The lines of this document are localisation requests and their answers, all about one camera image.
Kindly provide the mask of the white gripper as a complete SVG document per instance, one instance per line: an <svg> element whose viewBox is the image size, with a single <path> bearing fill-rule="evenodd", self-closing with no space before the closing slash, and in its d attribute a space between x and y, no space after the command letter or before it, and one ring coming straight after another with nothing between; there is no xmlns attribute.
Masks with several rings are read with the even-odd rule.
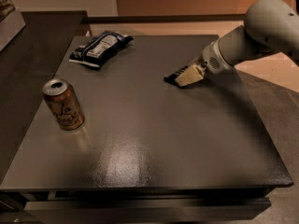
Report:
<svg viewBox="0 0 299 224"><path fill-rule="evenodd" d="M183 67L176 72L175 83L179 87L185 87L202 80L205 72L218 75L231 68L232 66L224 60L219 41L216 40L202 50L199 58L194 58L189 62L189 66Z"/></svg>

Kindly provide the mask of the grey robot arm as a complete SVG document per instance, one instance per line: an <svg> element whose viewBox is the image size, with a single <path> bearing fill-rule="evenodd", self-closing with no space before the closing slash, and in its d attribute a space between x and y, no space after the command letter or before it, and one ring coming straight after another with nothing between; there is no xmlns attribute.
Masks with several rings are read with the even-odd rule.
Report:
<svg viewBox="0 0 299 224"><path fill-rule="evenodd" d="M217 75L278 52L299 65L299 16L282 0L260 0L248 9L242 25L207 45L172 81L186 87L208 74Z"/></svg>

